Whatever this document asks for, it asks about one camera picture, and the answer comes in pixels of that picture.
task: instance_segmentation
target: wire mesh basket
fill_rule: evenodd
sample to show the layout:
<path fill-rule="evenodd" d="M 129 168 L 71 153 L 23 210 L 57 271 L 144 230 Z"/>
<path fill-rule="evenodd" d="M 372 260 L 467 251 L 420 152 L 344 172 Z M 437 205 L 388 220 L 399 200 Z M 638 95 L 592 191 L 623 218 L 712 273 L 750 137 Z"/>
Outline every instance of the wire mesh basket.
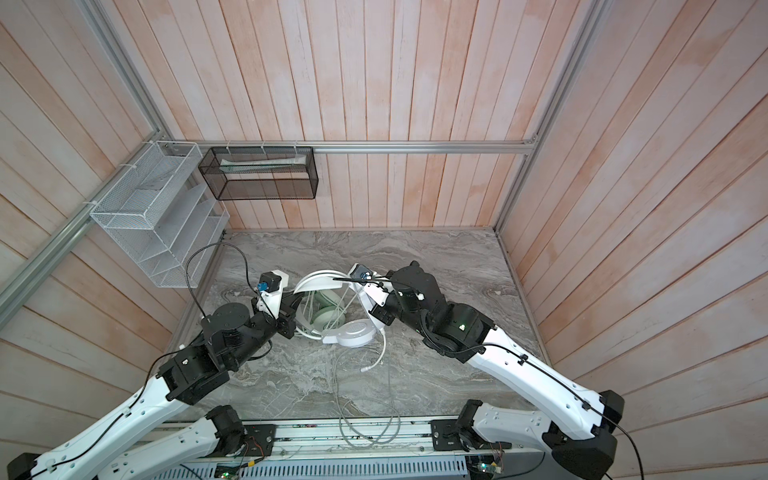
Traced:
<path fill-rule="evenodd" d="M 186 288 L 189 257 L 217 241 L 229 220 L 224 205 L 216 214 L 216 199 L 204 200 L 205 184 L 185 186 L 201 158 L 196 144 L 152 144 L 91 213 L 156 286 Z M 212 253 L 209 249 L 193 259 L 193 288 Z"/>
<path fill-rule="evenodd" d="M 312 199 L 317 193 L 311 147 L 214 147 L 200 172 L 218 200 Z"/>
<path fill-rule="evenodd" d="M 175 154 L 166 154 L 164 147 L 172 147 Z M 104 229 L 152 230 L 202 157 L 194 143 L 153 143 L 104 195 L 91 217 Z"/>

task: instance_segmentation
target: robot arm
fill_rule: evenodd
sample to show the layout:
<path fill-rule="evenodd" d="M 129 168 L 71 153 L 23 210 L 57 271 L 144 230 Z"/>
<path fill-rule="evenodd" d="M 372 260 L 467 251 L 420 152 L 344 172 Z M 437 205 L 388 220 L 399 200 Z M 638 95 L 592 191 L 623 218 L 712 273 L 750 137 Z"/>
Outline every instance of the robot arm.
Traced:
<path fill-rule="evenodd" d="M 462 444 L 531 446 L 551 451 L 561 466 L 582 478 L 603 478 L 616 453 L 612 432 L 624 411 L 618 394 L 578 385 L 525 351 L 474 307 L 447 301 L 435 277 L 415 261 L 383 277 L 358 264 L 350 276 L 364 285 L 359 295 L 373 305 L 372 319 L 386 325 L 400 319 L 427 347 L 494 376 L 541 409 L 499 409 L 470 400 L 456 422 Z"/>
<path fill-rule="evenodd" d="M 213 451 L 234 453 L 243 445 L 244 430 L 229 406 L 211 410 L 195 424 L 197 428 L 181 437 L 172 435 L 152 442 L 151 448 L 123 452 L 154 427 L 226 383 L 229 371 L 236 372 L 275 333 L 293 337 L 292 305 L 300 296 L 283 298 L 287 281 L 288 276 L 279 270 L 262 274 L 260 295 L 252 301 L 253 316 L 239 303 L 228 303 L 206 315 L 200 321 L 203 331 L 197 338 L 166 361 L 141 390 L 56 449 L 36 458 L 20 455 L 8 465 L 8 477 L 150 478 L 170 465 Z"/>

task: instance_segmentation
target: white wire basket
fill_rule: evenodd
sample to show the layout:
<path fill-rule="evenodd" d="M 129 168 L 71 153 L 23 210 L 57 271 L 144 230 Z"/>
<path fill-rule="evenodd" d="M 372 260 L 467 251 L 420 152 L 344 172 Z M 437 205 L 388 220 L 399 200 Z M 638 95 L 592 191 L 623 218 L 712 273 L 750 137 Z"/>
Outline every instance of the white wire basket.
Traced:
<path fill-rule="evenodd" d="M 166 154 L 164 147 L 186 152 Z M 202 158 L 195 143 L 153 143 L 104 195 L 91 217 L 104 229 L 152 230 Z"/>
<path fill-rule="evenodd" d="M 176 155 L 179 150 L 185 155 Z M 201 158 L 196 144 L 152 144 L 91 213 L 156 286 L 187 288 L 187 261 L 196 250 L 219 240 L 229 220 L 223 204 L 223 213 L 217 214 L 216 199 L 203 200 L 205 184 L 185 186 Z M 208 249 L 193 259 L 193 288 L 212 254 Z"/>

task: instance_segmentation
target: gray marble surface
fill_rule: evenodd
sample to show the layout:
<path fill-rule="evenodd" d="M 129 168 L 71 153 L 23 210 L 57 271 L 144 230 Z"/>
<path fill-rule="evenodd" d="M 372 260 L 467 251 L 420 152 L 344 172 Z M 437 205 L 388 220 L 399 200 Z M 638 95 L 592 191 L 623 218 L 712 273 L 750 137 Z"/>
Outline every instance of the gray marble surface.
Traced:
<path fill-rule="evenodd" d="M 448 300 L 468 303 L 493 319 L 529 352 L 541 357 L 531 324 L 507 270 L 501 248 L 488 230 L 236 233 L 231 239 L 248 257 L 253 280 L 279 269 L 289 287 L 314 270 L 349 271 L 355 262 L 380 273 L 418 260 L 438 280 Z M 242 257 L 226 248 L 210 293 L 207 312 L 230 301 L 250 305 Z M 348 319 L 360 318 L 350 315 Z M 190 331 L 197 334 L 199 327 Z M 384 416 L 391 409 L 358 399 L 392 403 L 400 415 L 457 414 L 467 399 L 507 408 L 531 408 L 498 380 L 440 356 L 401 322 L 387 328 L 387 350 L 380 366 L 361 373 L 378 356 L 381 337 L 370 348 L 328 346 L 298 334 L 274 336 L 272 352 L 248 362 L 231 380 L 178 420 L 196 420 L 216 405 L 232 405 L 242 419 L 312 419 L 338 417 L 333 364 L 338 364 L 339 398 L 349 400 L 350 416 Z"/>

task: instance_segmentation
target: green ear cushion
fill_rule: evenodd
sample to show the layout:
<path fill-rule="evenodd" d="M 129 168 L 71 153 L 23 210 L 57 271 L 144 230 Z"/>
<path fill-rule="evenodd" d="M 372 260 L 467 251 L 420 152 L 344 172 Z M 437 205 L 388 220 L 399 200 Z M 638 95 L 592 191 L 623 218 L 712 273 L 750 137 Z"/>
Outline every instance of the green ear cushion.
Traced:
<path fill-rule="evenodd" d="M 312 324 L 315 327 L 323 327 L 327 325 L 328 323 L 332 322 L 335 318 L 337 318 L 337 315 L 339 315 L 336 312 L 336 306 L 327 306 L 325 308 L 320 309 L 317 313 L 312 315 Z M 344 314 L 341 313 L 339 316 L 339 324 L 344 324 Z"/>
<path fill-rule="evenodd" d="M 318 302 L 321 307 L 336 306 L 341 303 L 341 297 L 333 290 L 317 290 L 315 292 L 315 301 Z"/>

